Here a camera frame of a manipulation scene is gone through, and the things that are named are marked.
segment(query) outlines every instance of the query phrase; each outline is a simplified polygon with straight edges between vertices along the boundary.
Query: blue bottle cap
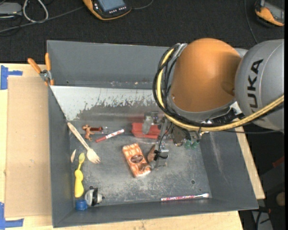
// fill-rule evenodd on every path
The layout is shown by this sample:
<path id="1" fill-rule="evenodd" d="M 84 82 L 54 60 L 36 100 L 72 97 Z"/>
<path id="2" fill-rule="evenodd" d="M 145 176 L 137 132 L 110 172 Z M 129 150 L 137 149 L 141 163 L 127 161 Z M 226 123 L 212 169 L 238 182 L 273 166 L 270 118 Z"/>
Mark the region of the blue bottle cap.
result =
<path id="1" fill-rule="evenodd" d="M 76 200 L 76 210 L 86 210 L 87 209 L 87 204 L 84 199 L 78 199 Z"/>

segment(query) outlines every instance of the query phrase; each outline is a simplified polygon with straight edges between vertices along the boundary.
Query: gray bin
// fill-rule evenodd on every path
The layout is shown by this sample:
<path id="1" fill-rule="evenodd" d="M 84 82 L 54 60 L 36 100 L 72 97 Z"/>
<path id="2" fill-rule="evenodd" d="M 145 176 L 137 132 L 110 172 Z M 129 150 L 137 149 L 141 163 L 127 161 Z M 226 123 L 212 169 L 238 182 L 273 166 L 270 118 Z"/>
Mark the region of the gray bin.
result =
<path id="1" fill-rule="evenodd" d="M 154 219 L 220 211 L 257 209 L 258 204 L 235 133 L 206 133 L 195 149 L 166 140 L 168 164 L 143 178 L 133 178 L 123 145 L 139 143 L 147 155 L 155 140 L 135 138 L 133 122 L 147 111 L 162 112 L 152 96 L 152 82 L 167 47 L 47 41 L 55 86 L 48 89 L 52 221 L 54 227 Z M 83 163 L 84 188 L 98 187 L 105 199 L 85 211 L 75 210 L 74 170 L 85 148 L 67 122 L 107 126 L 125 133 L 88 144 L 100 164 Z M 77 149 L 74 163 L 70 156 Z M 208 199 L 160 202 L 162 196 L 208 192 Z"/>

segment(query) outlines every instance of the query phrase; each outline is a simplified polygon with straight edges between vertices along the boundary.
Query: handheld device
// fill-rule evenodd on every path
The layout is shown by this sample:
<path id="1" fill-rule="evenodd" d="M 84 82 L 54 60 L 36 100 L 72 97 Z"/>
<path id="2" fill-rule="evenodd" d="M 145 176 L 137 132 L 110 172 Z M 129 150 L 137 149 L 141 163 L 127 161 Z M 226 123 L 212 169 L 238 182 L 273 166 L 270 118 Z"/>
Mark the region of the handheld device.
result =
<path id="1" fill-rule="evenodd" d="M 128 14 L 131 7 L 124 0 L 82 0 L 94 16 L 100 20 L 113 20 Z"/>
<path id="2" fill-rule="evenodd" d="M 265 0 L 257 0 L 255 3 L 256 15 L 269 22 L 270 25 L 285 25 L 285 11 Z"/>

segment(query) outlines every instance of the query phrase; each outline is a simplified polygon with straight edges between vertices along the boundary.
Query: orange box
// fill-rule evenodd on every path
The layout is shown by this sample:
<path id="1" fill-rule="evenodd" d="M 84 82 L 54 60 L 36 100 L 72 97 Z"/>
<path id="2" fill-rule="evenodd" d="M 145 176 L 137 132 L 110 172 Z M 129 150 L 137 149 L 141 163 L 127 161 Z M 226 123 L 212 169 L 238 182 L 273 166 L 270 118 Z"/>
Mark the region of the orange box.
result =
<path id="1" fill-rule="evenodd" d="M 122 152 L 134 177 L 144 176 L 151 172 L 151 167 L 147 163 L 139 144 L 126 145 L 122 148 Z"/>

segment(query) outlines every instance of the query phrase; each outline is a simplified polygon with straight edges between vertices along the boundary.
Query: wooden table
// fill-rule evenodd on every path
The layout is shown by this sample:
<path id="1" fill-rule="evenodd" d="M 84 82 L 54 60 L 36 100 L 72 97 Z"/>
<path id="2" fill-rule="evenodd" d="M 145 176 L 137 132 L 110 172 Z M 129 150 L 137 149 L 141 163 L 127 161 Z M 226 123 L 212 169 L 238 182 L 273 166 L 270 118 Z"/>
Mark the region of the wooden table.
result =
<path id="1" fill-rule="evenodd" d="M 23 76 L 36 77 L 37 81 L 42 81 L 40 76 L 32 69 L 28 64 L 5 64 L 0 63 L 9 70 L 21 70 Z M 41 69 L 45 69 L 46 66 L 40 65 Z M 21 78 L 23 76 L 9 76 L 9 78 Z M 6 168 L 6 147 L 7 147 L 7 107 L 8 107 L 8 89 L 0 90 L 0 202 L 4 203 L 5 199 L 5 168 Z M 262 185 L 255 167 L 255 163 L 248 146 L 247 139 L 244 134 L 238 134 L 238 140 L 241 145 L 242 154 L 244 156 L 246 167 L 248 169 L 250 179 L 255 191 L 257 199 L 265 198 Z M 49 230 L 53 229 L 51 225 L 50 215 L 41 216 L 23 216 L 17 218 L 24 218 L 24 225 L 21 228 L 15 229 L 38 229 Z M 136 220 L 128 222 L 117 222 L 108 224 L 98 224 L 92 226 L 80 226 L 62 228 L 66 230 L 243 230 L 239 214 L 237 211 L 220 212 L 199 214 L 191 216 L 170 217 L 170 218 L 158 218 L 148 220 Z"/>

